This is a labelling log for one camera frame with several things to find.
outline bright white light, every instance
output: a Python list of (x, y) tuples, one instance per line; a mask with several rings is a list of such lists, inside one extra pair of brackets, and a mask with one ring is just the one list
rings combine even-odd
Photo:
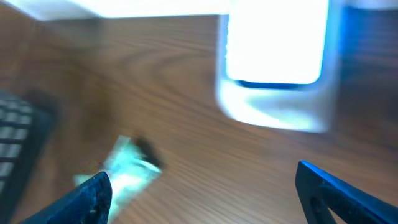
[(258, 83), (309, 84), (320, 76), (328, 0), (236, 0), (227, 74)]

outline wood grain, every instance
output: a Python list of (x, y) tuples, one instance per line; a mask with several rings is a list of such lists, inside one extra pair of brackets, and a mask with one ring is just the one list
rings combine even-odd
[(1, 45), (26, 46), (1, 85), (18, 95), (40, 89), (61, 105), (13, 222), (71, 190), (73, 175), (98, 170), (118, 135), (135, 133), (155, 144), (167, 167), (115, 223), (305, 223), (294, 185), (301, 159), (398, 205), (397, 11), (348, 11), (339, 108), (326, 134), (222, 114), (216, 16), (38, 24), (0, 12), (23, 24), (0, 23), (10, 33)]

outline keyboard key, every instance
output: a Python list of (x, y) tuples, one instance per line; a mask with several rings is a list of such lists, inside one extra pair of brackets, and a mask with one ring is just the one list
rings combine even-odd
[(14, 128), (12, 127), (1, 127), (0, 128), (0, 139), (9, 139), (14, 134)]
[(32, 112), (32, 108), (30, 106), (24, 106), (21, 108), (21, 112), (23, 113), (31, 113)]
[(19, 123), (20, 124), (30, 124), (32, 122), (32, 118), (30, 116), (21, 116)]
[(21, 145), (18, 144), (12, 144), (10, 145), (10, 148), (8, 149), (8, 152), (6, 154), (7, 158), (17, 158), (19, 155), (19, 152), (21, 151)]
[(8, 113), (6, 115), (6, 121), (7, 122), (16, 122), (18, 118), (18, 114), (17, 113)]
[(8, 176), (11, 173), (13, 167), (14, 164), (11, 162), (0, 162), (0, 177)]
[(27, 130), (26, 129), (17, 129), (15, 131), (15, 136), (14, 139), (16, 140), (24, 140), (27, 136)]

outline keyboard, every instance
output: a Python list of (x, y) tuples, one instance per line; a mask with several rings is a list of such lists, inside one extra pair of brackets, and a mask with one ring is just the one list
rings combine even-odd
[(53, 124), (49, 111), (0, 92), (0, 223), (10, 222)]

